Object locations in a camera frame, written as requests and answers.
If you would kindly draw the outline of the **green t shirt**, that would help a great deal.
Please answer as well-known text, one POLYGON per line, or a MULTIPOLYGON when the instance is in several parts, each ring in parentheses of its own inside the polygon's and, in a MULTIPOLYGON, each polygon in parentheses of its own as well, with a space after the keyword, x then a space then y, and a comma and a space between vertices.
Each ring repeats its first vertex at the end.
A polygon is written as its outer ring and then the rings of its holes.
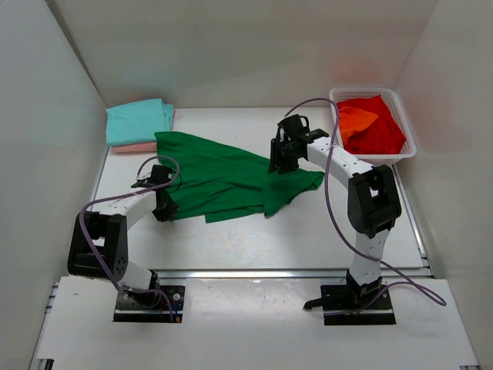
POLYGON ((179 209, 176 220, 204 216, 207 223, 251 214, 272 217, 298 195, 317 190, 320 171, 269 173, 262 156, 181 132, 156 132, 159 156, 180 166, 177 183, 169 188, 179 209))

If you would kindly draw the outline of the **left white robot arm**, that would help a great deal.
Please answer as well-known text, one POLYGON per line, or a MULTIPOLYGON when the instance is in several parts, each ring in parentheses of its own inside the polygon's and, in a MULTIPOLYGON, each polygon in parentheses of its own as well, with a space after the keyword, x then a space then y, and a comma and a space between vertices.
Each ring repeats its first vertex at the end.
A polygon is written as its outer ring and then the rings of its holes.
POLYGON ((81 210, 75 219, 68 272, 107 279, 118 290, 132 292, 142 306, 157 304, 161 297, 157 274, 130 260, 128 231, 149 214, 159 222, 173 220, 179 206, 168 187, 175 182, 182 182, 176 170, 156 164, 149 176, 132 185, 132 193, 104 199, 107 206, 101 210, 81 210))

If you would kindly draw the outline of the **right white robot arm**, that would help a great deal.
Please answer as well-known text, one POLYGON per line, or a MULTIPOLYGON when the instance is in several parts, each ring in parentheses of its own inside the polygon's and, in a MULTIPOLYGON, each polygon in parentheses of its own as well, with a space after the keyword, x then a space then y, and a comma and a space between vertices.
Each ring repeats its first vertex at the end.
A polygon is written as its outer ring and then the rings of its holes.
POLYGON ((307 117, 288 116, 277 125, 270 141, 271 173, 290 173, 305 159, 334 177, 347 191, 347 218, 355 231, 353 262, 341 293, 304 304, 311 310, 342 303, 347 309, 364 308, 382 292, 381 259, 387 237, 401 215, 401 202, 392 169, 356 158, 321 129, 311 130, 307 117))

